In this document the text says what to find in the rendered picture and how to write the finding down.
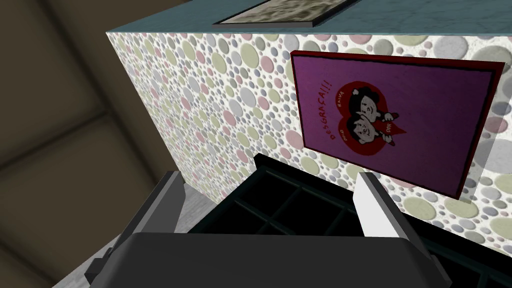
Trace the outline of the black shelf cabinet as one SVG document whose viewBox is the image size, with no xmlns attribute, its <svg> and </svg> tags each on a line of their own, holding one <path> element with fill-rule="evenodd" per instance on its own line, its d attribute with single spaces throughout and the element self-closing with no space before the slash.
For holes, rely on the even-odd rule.
<svg viewBox="0 0 512 288">
<path fill-rule="evenodd" d="M 361 237 L 353 192 L 261 153 L 256 170 L 192 233 Z M 512 288 L 512 257 L 407 215 L 451 288 Z"/>
</svg>

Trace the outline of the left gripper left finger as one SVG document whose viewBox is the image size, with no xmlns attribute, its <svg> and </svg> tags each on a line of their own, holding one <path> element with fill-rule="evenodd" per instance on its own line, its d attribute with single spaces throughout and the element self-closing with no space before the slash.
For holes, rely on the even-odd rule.
<svg viewBox="0 0 512 288">
<path fill-rule="evenodd" d="M 174 233 L 186 199 L 179 171 L 168 171 L 119 236 L 119 244 L 134 233 Z"/>
</svg>

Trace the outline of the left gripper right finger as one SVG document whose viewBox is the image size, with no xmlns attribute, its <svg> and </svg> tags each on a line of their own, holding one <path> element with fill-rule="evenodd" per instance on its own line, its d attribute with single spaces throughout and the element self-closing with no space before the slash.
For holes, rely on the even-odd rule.
<svg viewBox="0 0 512 288">
<path fill-rule="evenodd" d="M 420 244 L 419 235 L 371 172 L 357 175 L 353 203 L 365 237 L 402 238 Z"/>
</svg>

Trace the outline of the grey framed wall picture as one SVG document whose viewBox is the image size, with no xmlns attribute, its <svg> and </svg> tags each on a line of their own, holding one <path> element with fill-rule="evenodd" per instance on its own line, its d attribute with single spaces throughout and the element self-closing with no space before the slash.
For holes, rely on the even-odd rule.
<svg viewBox="0 0 512 288">
<path fill-rule="evenodd" d="M 360 0 L 265 0 L 212 24 L 215 28 L 313 28 Z"/>
</svg>

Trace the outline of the purple red-framed wall picture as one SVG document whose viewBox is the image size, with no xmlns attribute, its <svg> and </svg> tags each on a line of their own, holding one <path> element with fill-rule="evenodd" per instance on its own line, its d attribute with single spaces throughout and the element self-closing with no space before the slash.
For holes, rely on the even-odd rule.
<svg viewBox="0 0 512 288">
<path fill-rule="evenodd" d="M 505 64 L 294 50 L 303 145 L 458 199 Z"/>
</svg>

